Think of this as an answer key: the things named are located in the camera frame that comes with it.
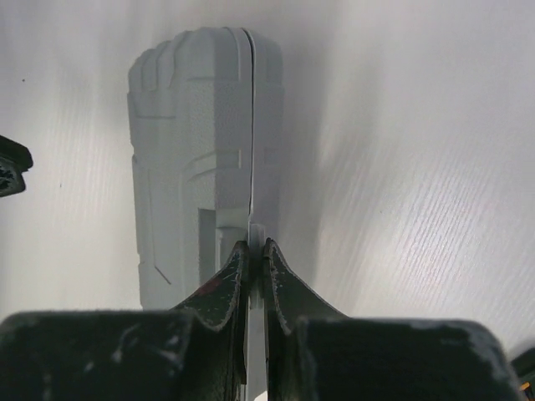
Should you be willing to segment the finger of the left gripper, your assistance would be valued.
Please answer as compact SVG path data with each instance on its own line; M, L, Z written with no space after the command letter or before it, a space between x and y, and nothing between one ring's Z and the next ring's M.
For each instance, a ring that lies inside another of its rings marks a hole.
M1 187L0 196L6 197L26 190L23 173L33 167L33 157L27 147L0 136Z

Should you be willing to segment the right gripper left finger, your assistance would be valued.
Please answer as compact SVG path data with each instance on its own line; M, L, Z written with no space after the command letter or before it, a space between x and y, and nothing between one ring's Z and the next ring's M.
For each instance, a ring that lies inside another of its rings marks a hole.
M245 241L232 248L223 268L173 308L192 318L186 368L207 369L220 359L239 384L247 382L244 345L250 251Z

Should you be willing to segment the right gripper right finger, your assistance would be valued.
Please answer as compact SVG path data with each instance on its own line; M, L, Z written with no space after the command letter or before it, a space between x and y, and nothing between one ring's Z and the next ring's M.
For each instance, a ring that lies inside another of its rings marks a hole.
M270 400L319 400L316 362L307 344L312 320L345 319L288 265L274 239L262 253L267 395Z

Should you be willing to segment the grey plastic tool case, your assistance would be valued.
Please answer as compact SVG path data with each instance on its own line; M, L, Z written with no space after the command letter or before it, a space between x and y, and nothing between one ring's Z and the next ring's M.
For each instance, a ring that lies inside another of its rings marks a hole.
M173 307L234 244L278 233L283 57L245 28L199 28L128 74L140 303Z

